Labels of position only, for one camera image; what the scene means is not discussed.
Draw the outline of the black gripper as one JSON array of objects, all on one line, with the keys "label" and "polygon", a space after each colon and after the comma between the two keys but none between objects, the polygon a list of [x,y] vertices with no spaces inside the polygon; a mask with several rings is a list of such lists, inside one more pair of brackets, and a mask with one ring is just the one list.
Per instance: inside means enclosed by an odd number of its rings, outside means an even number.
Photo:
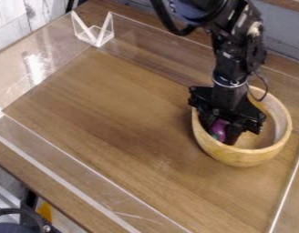
[{"label": "black gripper", "polygon": [[225,140],[233,146],[243,132],[259,134],[265,121],[265,113],[248,98],[248,81],[213,80],[213,86],[188,87],[188,105],[197,111],[198,123],[209,135],[210,126],[220,118],[227,121]]}]

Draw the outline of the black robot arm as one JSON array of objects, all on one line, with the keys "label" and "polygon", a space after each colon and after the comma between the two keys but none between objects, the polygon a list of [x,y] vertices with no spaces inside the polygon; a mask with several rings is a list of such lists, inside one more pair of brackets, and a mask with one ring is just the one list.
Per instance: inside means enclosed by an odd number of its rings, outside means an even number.
[{"label": "black robot arm", "polygon": [[188,104],[210,136],[232,146],[241,133],[257,134],[265,121],[248,98],[249,75],[265,62],[260,12],[251,0],[172,0],[172,9],[186,23],[176,35],[197,27],[210,34],[212,86],[189,87]]}]

